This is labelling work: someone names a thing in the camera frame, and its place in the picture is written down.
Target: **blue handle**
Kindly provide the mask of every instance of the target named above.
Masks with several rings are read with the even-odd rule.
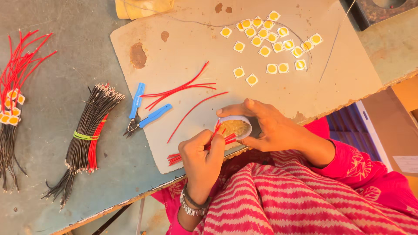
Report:
[[[153,122],[153,121],[157,120],[164,113],[166,113],[167,111],[169,111],[172,107],[173,106],[171,106],[170,104],[166,104],[165,106],[157,109],[156,111],[154,111],[153,113],[151,113],[150,115],[148,115],[148,117],[146,119],[142,120],[139,123],[139,127],[140,128],[144,128],[147,124],[149,124],[150,122]]]
[[[144,94],[144,90],[145,83],[140,82],[138,85],[138,89],[136,90],[135,96],[133,97],[131,114],[129,114],[130,119],[134,119],[136,117],[138,108],[141,107],[142,97],[140,97],[140,95]]]

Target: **pink garment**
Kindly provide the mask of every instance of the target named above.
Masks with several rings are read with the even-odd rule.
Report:
[[[305,126],[329,139],[326,119]],[[334,160],[310,166],[296,150],[248,151],[224,163],[212,201],[193,234],[418,234],[418,200],[408,180],[366,153],[332,140]],[[167,234],[178,223],[186,180],[152,196],[164,203]]]

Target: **blue pliers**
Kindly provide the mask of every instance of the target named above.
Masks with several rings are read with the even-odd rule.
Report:
[[[138,112],[138,108],[141,107],[141,102],[142,102],[142,97],[140,97],[141,95],[144,94],[144,90],[145,90],[145,84],[144,83],[140,83],[138,85],[138,89],[135,93],[133,102],[132,102],[132,110],[131,113],[129,115],[129,118],[131,119],[131,121],[129,122],[128,128],[126,128],[126,131],[123,135],[128,134],[128,136],[126,138],[129,138],[134,131],[139,127],[139,128],[144,128],[147,124],[157,120],[159,117],[161,117],[164,113],[166,113],[167,111],[169,111],[173,106],[171,106],[171,104],[166,104],[163,107],[157,109],[156,111],[152,112],[151,114],[148,115],[148,117],[146,117],[144,120],[140,120],[140,122],[138,124],[136,124],[136,120],[137,120],[137,112]]]

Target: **table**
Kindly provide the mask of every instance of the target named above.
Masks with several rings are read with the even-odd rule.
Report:
[[[413,43],[418,38],[417,25],[413,24],[417,13],[414,9],[358,32],[386,86],[417,73],[418,46]],[[89,96],[86,85],[109,80],[121,93],[129,94],[109,35],[130,20],[117,18],[112,0],[4,0],[0,17],[0,68],[9,57],[7,33],[16,39],[19,28],[23,32],[38,28],[40,33],[54,32],[41,54],[59,50],[25,85],[25,121],[18,128],[15,151],[29,178],[19,173],[20,193],[0,195],[0,219],[7,222],[2,233],[62,234],[184,175],[183,169],[164,175],[158,172],[142,131],[129,139],[122,137],[132,101],[127,97],[109,115],[98,141],[102,169],[77,177],[71,199],[61,213],[58,202],[39,201],[39,195],[47,190],[45,179],[55,184],[66,169],[65,153],[85,105],[81,100]],[[389,28],[395,28],[392,32],[396,34],[387,36]]]

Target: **beige cloth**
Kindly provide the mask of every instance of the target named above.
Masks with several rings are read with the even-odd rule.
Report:
[[[174,6],[174,0],[115,0],[115,3],[118,18],[131,20],[165,12]]]

